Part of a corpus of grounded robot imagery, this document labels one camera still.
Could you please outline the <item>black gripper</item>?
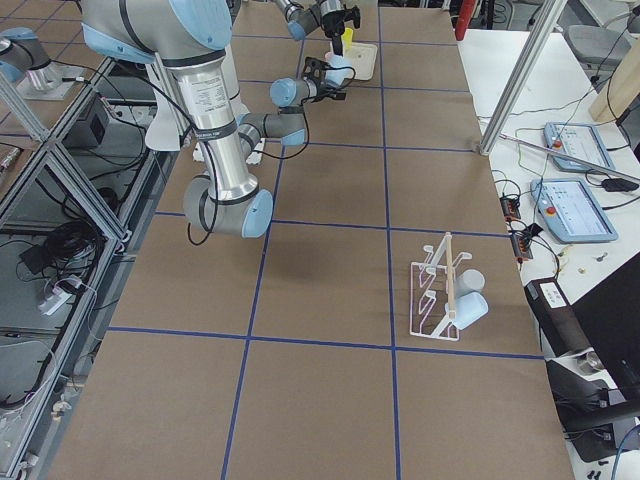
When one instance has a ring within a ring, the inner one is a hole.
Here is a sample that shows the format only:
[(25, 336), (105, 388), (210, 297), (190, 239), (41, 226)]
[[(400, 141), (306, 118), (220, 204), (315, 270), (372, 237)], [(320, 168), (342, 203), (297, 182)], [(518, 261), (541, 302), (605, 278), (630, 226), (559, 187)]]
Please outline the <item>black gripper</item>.
[(360, 28), (361, 12), (358, 7), (343, 8), (322, 15), (322, 30), (327, 38), (331, 38), (334, 55), (344, 55), (341, 35), (345, 33), (348, 22), (352, 22), (355, 29)]
[(317, 70), (312, 74), (312, 82), (314, 84), (313, 100), (345, 100), (346, 93), (344, 91), (335, 90), (335, 87), (328, 83), (323, 70)]

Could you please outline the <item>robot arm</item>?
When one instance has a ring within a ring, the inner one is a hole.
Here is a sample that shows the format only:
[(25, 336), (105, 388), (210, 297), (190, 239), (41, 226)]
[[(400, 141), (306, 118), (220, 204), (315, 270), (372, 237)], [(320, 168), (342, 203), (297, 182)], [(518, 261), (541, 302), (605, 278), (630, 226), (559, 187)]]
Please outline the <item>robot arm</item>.
[(341, 1), (314, 1), (309, 7), (289, 0), (277, 0), (274, 4), (283, 14), (294, 40), (303, 40), (310, 33), (321, 29), (331, 41), (332, 52), (338, 56), (344, 55), (342, 35), (346, 31), (346, 24), (352, 22), (355, 29), (359, 29), (361, 25), (359, 7), (347, 7)]
[(358, 26), (358, 7), (316, 1), (304, 7), (280, 1), (291, 36), (304, 39), (321, 29), (331, 41), (327, 60), (308, 58), (299, 79), (280, 79), (270, 90), (275, 114), (235, 114), (231, 74), (223, 62), (232, 39), (227, 1), (84, 1), (86, 45), (97, 53), (132, 63), (159, 61), (177, 81), (184, 102), (179, 112), (195, 134), (207, 171), (184, 195), (189, 226), (208, 234), (258, 238), (270, 225), (272, 194), (260, 187), (247, 159), (262, 139), (285, 146), (307, 140), (304, 107), (325, 98), (343, 99), (341, 84), (351, 68), (343, 56), (348, 22)]

